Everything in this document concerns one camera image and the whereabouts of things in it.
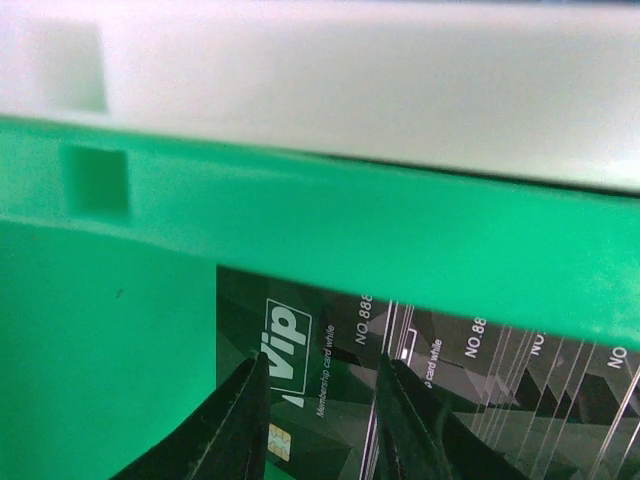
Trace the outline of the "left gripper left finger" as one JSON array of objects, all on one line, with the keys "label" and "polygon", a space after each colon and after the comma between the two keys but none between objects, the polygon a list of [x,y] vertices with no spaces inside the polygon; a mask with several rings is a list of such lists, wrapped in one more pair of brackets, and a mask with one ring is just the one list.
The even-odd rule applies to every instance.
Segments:
[{"label": "left gripper left finger", "polygon": [[244,360],[174,431],[116,479],[262,479],[270,424],[267,355]]}]

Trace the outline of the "black vip credit card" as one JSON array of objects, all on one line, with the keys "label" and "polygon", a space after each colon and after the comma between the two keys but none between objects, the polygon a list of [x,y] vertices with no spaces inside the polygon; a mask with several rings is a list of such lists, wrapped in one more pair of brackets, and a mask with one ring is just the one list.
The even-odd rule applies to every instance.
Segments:
[{"label": "black vip credit card", "polygon": [[293,479],[370,479],[390,301],[231,267],[216,272],[217,374],[267,356],[267,459]]}]

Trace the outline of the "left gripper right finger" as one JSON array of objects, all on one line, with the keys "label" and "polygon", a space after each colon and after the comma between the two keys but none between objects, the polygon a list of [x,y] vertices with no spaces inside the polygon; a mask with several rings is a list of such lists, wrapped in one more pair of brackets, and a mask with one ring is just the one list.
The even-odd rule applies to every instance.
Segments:
[{"label": "left gripper right finger", "polygon": [[381,356],[376,383],[382,479],[524,479],[400,360]]}]

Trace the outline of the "white card bin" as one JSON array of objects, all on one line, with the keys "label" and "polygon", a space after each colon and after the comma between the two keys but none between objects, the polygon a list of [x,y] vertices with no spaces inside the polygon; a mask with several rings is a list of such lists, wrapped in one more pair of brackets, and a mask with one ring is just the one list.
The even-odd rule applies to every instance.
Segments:
[{"label": "white card bin", "polygon": [[1,111],[637,192],[639,9],[5,1]]}]

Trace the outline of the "green double card bin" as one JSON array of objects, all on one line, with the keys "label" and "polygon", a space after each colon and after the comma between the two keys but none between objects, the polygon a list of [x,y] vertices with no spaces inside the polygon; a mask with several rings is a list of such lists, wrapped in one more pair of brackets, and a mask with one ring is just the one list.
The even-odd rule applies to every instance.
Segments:
[{"label": "green double card bin", "polygon": [[217,374],[231,267],[639,353],[639,200],[1,121],[1,475],[116,479]]}]

